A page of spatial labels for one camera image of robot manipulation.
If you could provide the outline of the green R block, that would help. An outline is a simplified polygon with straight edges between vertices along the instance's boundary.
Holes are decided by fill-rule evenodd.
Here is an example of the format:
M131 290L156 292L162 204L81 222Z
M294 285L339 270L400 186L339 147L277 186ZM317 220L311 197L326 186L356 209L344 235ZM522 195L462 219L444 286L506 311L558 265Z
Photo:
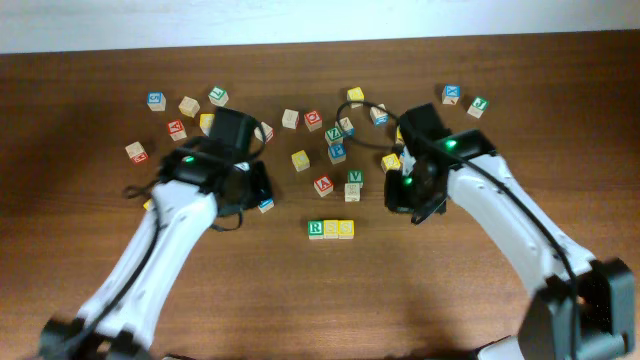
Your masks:
M324 222L322 220L311 220L307 224L308 237L310 240L324 238Z

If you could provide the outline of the yellow S block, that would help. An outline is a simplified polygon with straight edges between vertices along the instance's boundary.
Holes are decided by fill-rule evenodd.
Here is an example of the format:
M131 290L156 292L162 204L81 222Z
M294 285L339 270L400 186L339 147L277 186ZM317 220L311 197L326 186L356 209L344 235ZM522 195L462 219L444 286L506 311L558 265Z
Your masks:
M339 221L338 220L324 220L323 221L323 236L325 239L338 239L339 238Z
M340 220L338 222L338 236L340 239L353 239L355 235L355 226L353 220Z

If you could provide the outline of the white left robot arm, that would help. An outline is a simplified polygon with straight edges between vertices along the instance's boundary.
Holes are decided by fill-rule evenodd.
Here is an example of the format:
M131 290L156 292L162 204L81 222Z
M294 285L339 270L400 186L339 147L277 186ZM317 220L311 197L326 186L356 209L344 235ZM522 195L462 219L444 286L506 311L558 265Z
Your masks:
M154 180L128 186L151 202L106 281L70 322L50 319L40 359L148 359L164 302L191 250L219 217L241 217L272 195L260 152L265 131L254 117L219 108L208 134L165 155Z

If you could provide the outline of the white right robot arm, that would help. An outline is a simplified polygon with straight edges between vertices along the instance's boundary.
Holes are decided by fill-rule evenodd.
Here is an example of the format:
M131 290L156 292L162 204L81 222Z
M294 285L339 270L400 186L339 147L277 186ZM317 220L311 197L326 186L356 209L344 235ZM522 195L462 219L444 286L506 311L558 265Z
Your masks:
M385 180L385 205L418 225L453 202L485 231L531 298L518 332L472 359L617 359L632 353L635 277L567 236L513 177L479 130L453 133L425 104L397 117L404 148Z

